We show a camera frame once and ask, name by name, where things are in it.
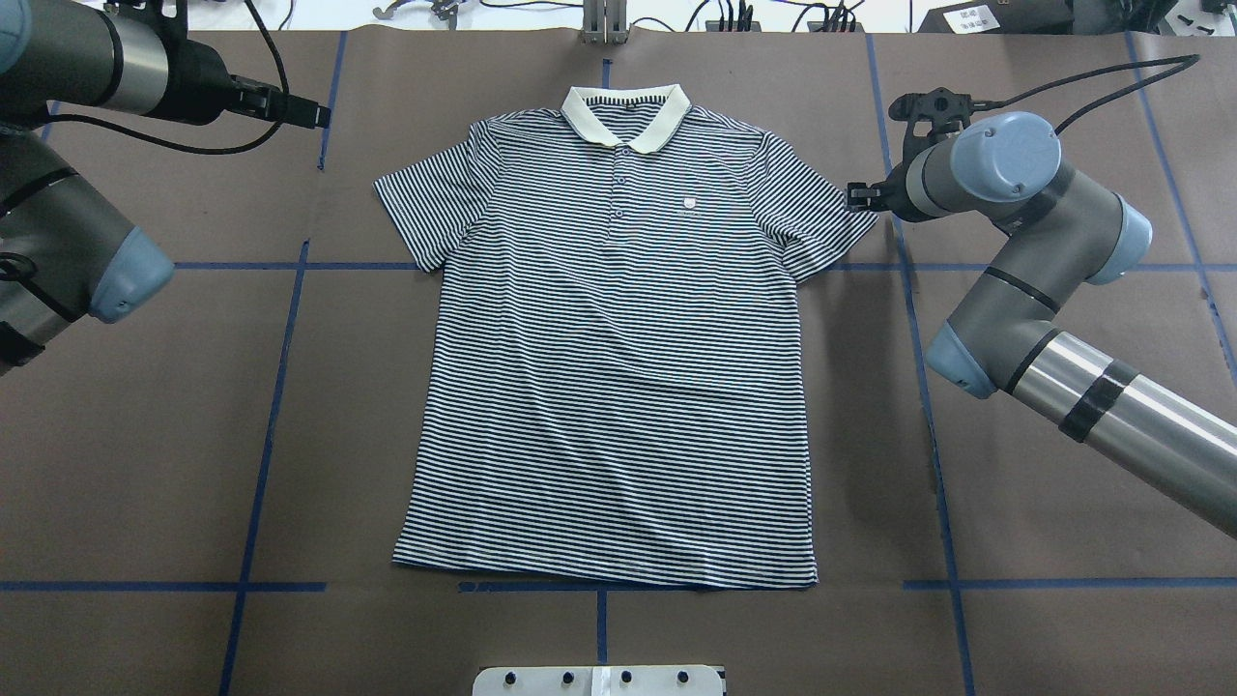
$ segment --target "cable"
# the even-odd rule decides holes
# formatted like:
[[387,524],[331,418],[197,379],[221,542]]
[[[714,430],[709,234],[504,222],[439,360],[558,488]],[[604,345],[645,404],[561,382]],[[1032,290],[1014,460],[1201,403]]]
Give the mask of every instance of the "cable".
[[657,17],[640,17],[638,20],[632,20],[632,22],[631,22],[631,26],[636,26],[636,25],[638,25],[640,22],[646,22],[646,21],[647,21],[647,22],[657,22],[657,23],[659,23],[659,25],[664,26],[666,28],[668,28],[668,30],[670,30],[670,31],[674,31],[674,27],[672,27],[670,25],[668,25],[668,23],[663,22],[662,20],[659,20],[659,19],[657,19]]
[[683,31],[691,31],[691,25],[693,25],[693,23],[695,23],[695,19],[696,19],[696,16],[699,16],[699,15],[700,15],[700,10],[704,10],[704,6],[705,6],[705,5],[708,5],[708,4],[709,4],[709,2],[711,2],[711,1],[713,1],[713,0],[700,0],[700,4],[699,4],[699,5],[696,5],[696,9],[695,9],[695,11],[694,11],[694,12],[691,12],[691,19],[689,19],[689,20],[688,20],[688,26],[687,26],[687,28],[684,28]]
[[280,22],[280,28],[277,28],[276,31],[283,31],[283,27],[288,26],[288,21],[292,19],[292,10],[296,9],[297,9],[297,0],[288,0],[288,14],[286,17],[283,17],[283,21]]
[[[257,31],[262,33],[262,40],[266,41],[266,47],[271,49],[271,57],[275,58],[275,69],[280,73],[280,89],[285,94],[291,94],[288,89],[288,73],[283,69],[283,57],[280,56],[280,49],[275,47],[275,40],[271,38],[271,32],[266,30],[266,23],[262,21],[262,16],[257,14],[257,7],[254,6],[254,0],[245,0],[245,6],[249,7],[249,14],[254,16],[254,21],[257,23]],[[105,121],[103,119],[96,119],[94,116],[84,116],[80,114],[58,114],[49,119],[47,122],[83,122],[96,125],[99,127],[105,127],[108,130],[114,130],[119,134],[127,135],[130,137],[136,137],[137,140],[150,142],[151,145],[161,145],[169,150],[176,150],[177,152],[188,152],[190,155],[238,155],[240,152],[249,152],[256,148],[267,140],[270,140],[280,126],[283,125],[285,116],[280,116],[271,127],[266,130],[262,135],[257,136],[252,141],[239,145],[236,147],[195,147],[193,145],[183,145],[181,142],[172,142],[171,140],[163,140],[162,137],[155,137],[153,135],[147,135],[145,132],[139,132],[132,129],[127,129],[120,124],[114,124],[111,121]]]
[[1179,72],[1181,72],[1181,70],[1184,70],[1184,69],[1194,66],[1195,63],[1197,63],[1200,58],[1201,58],[1201,56],[1199,56],[1197,53],[1190,53],[1188,56],[1174,56],[1171,58],[1158,58],[1158,59],[1154,59],[1154,61],[1139,61],[1137,63],[1122,63],[1119,66],[1108,66],[1107,68],[1100,68],[1100,69],[1095,69],[1095,70],[1089,70],[1089,72],[1085,72],[1085,73],[1079,73],[1079,74],[1072,75],[1072,77],[1068,77],[1068,78],[1058,79],[1058,80],[1054,80],[1054,82],[1049,82],[1048,84],[1042,84],[1042,85],[1039,85],[1039,87],[1037,87],[1034,89],[1028,89],[1027,91],[1023,91],[1022,94],[1018,94],[1016,96],[1011,96],[1009,99],[1006,99],[1003,101],[986,101],[986,103],[983,103],[983,108],[982,109],[976,109],[976,110],[988,111],[988,110],[992,110],[992,109],[1003,109],[1003,108],[1008,106],[1009,104],[1013,104],[1013,103],[1017,103],[1017,101],[1022,101],[1023,99],[1025,99],[1025,98],[1028,98],[1028,96],[1030,96],[1033,94],[1039,94],[1040,91],[1044,91],[1047,89],[1053,89],[1053,88],[1056,88],[1056,87],[1061,87],[1063,84],[1070,84],[1071,82],[1079,82],[1081,79],[1087,79],[1087,78],[1091,78],[1091,77],[1097,77],[1097,75],[1115,73],[1115,72],[1121,72],[1121,70],[1132,70],[1132,69],[1137,69],[1137,68],[1153,68],[1153,67],[1157,67],[1157,66],[1176,66],[1176,67],[1174,67],[1171,69],[1166,69],[1166,70],[1164,70],[1162,73],[1157,73],[1155,75],[1152,75],[1152,77],[1148,77],[1148,78],[1142,78],[1138,82],[1136,82],[1134,84],[1131,84],[1129,87],[1118,89],[1118,90],[1113,91],[1112,94],[1108,94],[1107,96],[1101,96],[1100,99],[1096,99],[1095,101],[1091,101],[1090,104],[1082,106],[1077,111],[1074,111],[1064,121],[1061,121],[1061,125],[1056,126],[1056,134],[1060,135],[1063,130],[1065,130],[1066,127],[1069,127],[1069,125],[1072,124],[1074,121],[1076,121],[1080,117],[1082,117],[1082,115],[1085,115],[1086,112],[1092,111],[1092,110],[1095,110],[1095,109],[1097,109],[1100,106],[1103,106],[1108,101],[1113,101],[1116,99],[1119,99],[1119,98],[1124,96],[1126,94],[1129,94],[1132,91],[1138,91],[1139,89],[1142,89],[1142,88],[1144,88],[1144,87],[1147,87],[1149,84],[1155,84],[1157,82],[1159,82],[1159,80],[1162,80],[1164,78],[1175,75],[1176,73],[1179,73]]
[[496,5],[490,2],[490,0],[480,0],[481,5],[486,7],[527,7],[528,5],[554,5],[555,7],[583,7],[584,5],[576,5],[574,2],[559,2],[558,0],[527,0],[524,2],[510,2]]
[[799,22],[803,21],[803,16],[807,15],[808,11],[811,10],[813,7],[821,7],[825,11],[825,21],[829,21],[829,10],[833,9],[829,5],[825,5],[824,2],[808,2],[808,4],[787,2],[787,5],[799,5],[803,7],[803,11],[799,12],[799,16],[795,17],[794,20],[794,26],[790,27],[790,33],[799,31]]

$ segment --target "white sticker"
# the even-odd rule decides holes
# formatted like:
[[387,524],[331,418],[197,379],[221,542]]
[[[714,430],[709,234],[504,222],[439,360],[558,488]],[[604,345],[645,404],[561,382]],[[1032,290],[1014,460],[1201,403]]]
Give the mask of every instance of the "white sticker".
[[1001,27],[1001,23],[987,5],[954,10],[952,12],[945,12],[944,16],[945,21],[949,22],[949,28],[954,30],[954,33],[978,33]]

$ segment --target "short sleeve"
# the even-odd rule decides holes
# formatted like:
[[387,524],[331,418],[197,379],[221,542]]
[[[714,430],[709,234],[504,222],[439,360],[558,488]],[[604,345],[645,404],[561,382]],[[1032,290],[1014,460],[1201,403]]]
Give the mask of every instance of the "short sleeve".
[[795,282],[841,257],[876,221],[875,213],[847,210],[846,193],[773,134],[764,135],[747,176],[756,221]]
[[485,121],[464,142],[374,182],[417,265],[433,271],[485,214],[501,158]]

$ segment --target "shirt collar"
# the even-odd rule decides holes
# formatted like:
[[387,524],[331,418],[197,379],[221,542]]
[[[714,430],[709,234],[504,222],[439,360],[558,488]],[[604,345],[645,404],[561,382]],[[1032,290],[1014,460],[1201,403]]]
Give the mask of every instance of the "shirt collar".
[[[585,99],[604,96],[620,101],[644,99],[648,96],[661,96],[666,99],[662,110],[653,116],[644,132],[636,136],[631,142],[618,140],[610,129],[597,119]],[[667,87],[652,87],[648,89],[599,89],[596,87],[573,87],[563,101],[563,116],[571,125],[575,132],[588,140],[606,147],[627,145],[637,152],[644,155],[657,152],[669,142],[683,116],[691,109],[691,100],[683,93],[683,88],[677,84]]]

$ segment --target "polo shirt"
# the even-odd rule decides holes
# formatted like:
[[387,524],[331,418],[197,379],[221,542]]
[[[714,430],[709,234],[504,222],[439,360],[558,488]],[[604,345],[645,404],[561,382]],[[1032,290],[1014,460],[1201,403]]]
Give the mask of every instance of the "polo shirt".
[[573,88],[375,187],[443,271],[393,561],[816,582],[795,286],[875,215],[679,85]]

